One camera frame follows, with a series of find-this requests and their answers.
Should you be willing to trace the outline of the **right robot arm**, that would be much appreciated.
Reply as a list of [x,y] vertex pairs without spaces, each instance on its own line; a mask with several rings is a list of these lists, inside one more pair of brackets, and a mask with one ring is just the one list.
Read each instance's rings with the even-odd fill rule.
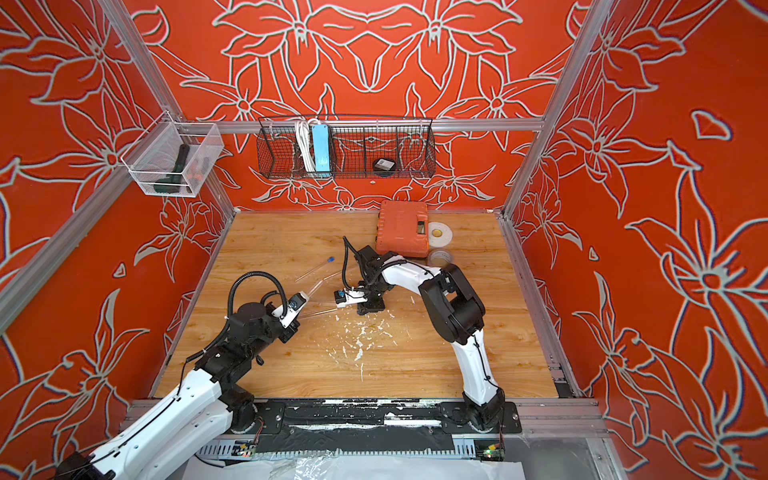
[[437,334],[449,343],[462,375],[467,422],[477,431],[504,426],[506,395],[497,383],[484,341],[486,308],[462,270],[419,264],[395,252],[353,247],[343,237],[343,288],[334,292],[336,306],[354,305],[365,316],[386,309],[384,294],[396,287],[418,295]]

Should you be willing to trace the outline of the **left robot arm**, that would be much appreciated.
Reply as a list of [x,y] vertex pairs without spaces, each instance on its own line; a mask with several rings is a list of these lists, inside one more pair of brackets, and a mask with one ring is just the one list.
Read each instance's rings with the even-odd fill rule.
[[194,367],[169,394],[90,454],[67,457],[57,479],[165,479],[204,445],[230,428],[258,420],[254,397],[238,381],[261,363],[275,341],[287,342],[309,297],[287,296],[272,274],[251,271],[231,286],[226,321],[217,336],[187,362]]

